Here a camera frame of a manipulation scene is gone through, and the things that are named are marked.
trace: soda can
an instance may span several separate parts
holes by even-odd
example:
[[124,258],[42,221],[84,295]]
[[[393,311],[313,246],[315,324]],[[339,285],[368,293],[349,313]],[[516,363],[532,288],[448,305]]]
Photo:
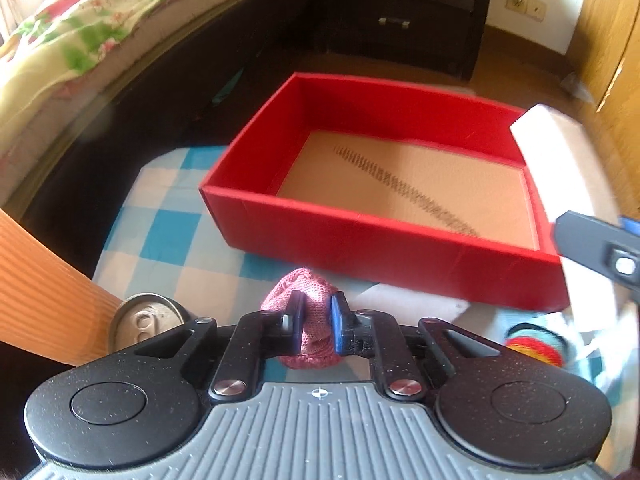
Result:
[[143,342],[189,319],[189,313],[177,301],[151,292],[131,296],[111,320],[109,352]]

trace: drawer handle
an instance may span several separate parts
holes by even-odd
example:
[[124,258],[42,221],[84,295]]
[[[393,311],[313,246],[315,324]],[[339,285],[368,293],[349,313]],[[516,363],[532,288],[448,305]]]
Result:
[[400,18],[386,18],[385,16],[380,16],[380,18],[378,18],[379,25],[386,25],[387,23],[389,25],[400,25],[402,30],[407,30],[411,21],[401,20]]

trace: white button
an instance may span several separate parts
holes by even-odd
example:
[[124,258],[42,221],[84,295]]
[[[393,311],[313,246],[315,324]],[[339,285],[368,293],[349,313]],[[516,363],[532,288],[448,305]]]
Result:
[[616,270],[620,274],[633,274],[636,272],[636,263],[631,258],[618,258],[616,260]]

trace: wall outlet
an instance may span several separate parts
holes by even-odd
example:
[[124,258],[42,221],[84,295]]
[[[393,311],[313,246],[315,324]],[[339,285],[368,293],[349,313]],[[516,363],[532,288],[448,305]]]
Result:
[[541,22],[545,19],[546,3],[540,0],[527,0],[527,16]]
[[528,0],[507,0],[504,7],[514,12],[525,14],[527,12],[527,1]]

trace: pink knitted fabric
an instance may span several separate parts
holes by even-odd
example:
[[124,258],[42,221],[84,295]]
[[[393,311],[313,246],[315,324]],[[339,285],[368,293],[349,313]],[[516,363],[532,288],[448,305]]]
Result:
[[340,362],[328,322],[329,298],[337,289],[309,269],[296,269],[282,278],[262,302],[260,310],[283,311],[292,290],[306,294],[302,350],[299,356],[282,356],[289,368],[327,368]]

